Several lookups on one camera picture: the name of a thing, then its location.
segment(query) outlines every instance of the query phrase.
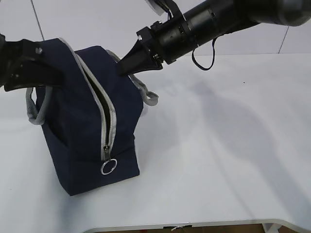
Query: navy blue bag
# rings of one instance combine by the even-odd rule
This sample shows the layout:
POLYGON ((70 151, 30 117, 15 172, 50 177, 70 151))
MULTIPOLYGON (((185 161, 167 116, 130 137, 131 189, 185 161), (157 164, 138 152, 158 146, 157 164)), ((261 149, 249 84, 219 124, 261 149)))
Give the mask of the navy blue bag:
POLYGON ((135 76, 116 73, 116 55, 95 46, 74 52, 62 39, 41 42, 62 87, 27 89, 30 121, 42 125, 58 179, 69 195, 139 175, 134 130, 143 102, 158 96, 135 76))

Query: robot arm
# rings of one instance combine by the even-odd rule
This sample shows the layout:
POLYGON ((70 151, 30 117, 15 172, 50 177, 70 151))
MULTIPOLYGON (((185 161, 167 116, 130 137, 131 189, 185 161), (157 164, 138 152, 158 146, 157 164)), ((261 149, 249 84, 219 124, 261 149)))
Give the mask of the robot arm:
POLYGON ((311 0, 206 0, 182 14, 173 0, 147 0, 159 15, 157 21, 137 32, 132 50, 118 63, 120 75, 162 69, 220 35, 260 23, 300 26, 311 18, 311 0))

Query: zipper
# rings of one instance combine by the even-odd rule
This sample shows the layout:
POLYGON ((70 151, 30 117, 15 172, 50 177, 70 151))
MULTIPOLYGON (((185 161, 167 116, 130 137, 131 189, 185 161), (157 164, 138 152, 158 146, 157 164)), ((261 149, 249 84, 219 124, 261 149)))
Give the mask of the zipper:
POLYGON ((106 162, 111 160, 111 150, 114 143, 114 138, 116 135, 116 110, 103 89, 98 80, 95 78, 93 73, 84 63, 79 55, 76 55, 82 70, 85 74, 86 81, 91 88, 92 94, 96 100, 96 103, 100 109, 102 116, 102 142, 101 142, 101 160, 106 162))

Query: bag handle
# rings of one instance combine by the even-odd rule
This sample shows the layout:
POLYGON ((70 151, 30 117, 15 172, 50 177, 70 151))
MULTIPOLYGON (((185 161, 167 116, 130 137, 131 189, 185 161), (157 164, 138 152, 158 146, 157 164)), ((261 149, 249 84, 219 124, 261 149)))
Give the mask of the bag handle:
MULTIPOLYGON (((121 60, 112 51, 109 50, 106 51, 116 62, 119 62, 121 60)), ((156 93, 149 91, 147 86, 141 80, 139 80, 134 74, 129 75, 129 77, 134 83, 134 85, 137 87, 137 89, 140 91, 142 100, 145 102, 145 104, 149 106, 156 106, 158 103, 159 96, 156 93)))
POLYGON ((26 90, 27 116, 32 124, 43 125, 45 122, 45 114, 48 110, 48 106, 52 98, 53 87, 51 86, 45 87, 45 97, 39 112, 32 98, 33 91, 34 91, 33 87, 27 88, 26 90))

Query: white wall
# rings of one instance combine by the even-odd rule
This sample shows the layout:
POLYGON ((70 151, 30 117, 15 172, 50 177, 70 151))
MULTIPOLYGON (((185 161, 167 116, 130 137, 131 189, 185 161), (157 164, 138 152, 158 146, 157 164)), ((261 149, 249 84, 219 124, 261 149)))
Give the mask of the white wall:
MULTIPOLYGON (((186 12, 203 0, 176 0, 186 12)), ((63 37, 74 49, 101 45, 124 56, 134 45, 136 32, 159 17, 144 0, 34 0, 46 39, 63 37)), ((287 27, 259 25, 223 36, 217 54, 278 53, 287 27)), ((211 54, 210 43, 196 54, 211 54)))
POLYGON ((0 33, 7 40, 41 40, 30 0, 0 1, 0 33))
MULTIPOLYGON (((203 0, 176 0, 184 13, 203 0)), ((124 56, 136 41, 136 32, 159 17, 144 0, 34 0, 45 39, 65 38, 74 49, 101 45, 124 56)), ((261 24, 225 35, 216 43, 217 54, 278 53, 287 27, 261 24)), ((30 0, 2 0, 0 33, 8 40, 41 40, 30 0)), ((311 52, 311 21, 290 28, 282 53, 311 52)), ((197 49, 210 55, 211 44, 197 49)))
POLYGON ((311 20, 300 27, 289 28, 281 53, 311 53, 311 20))

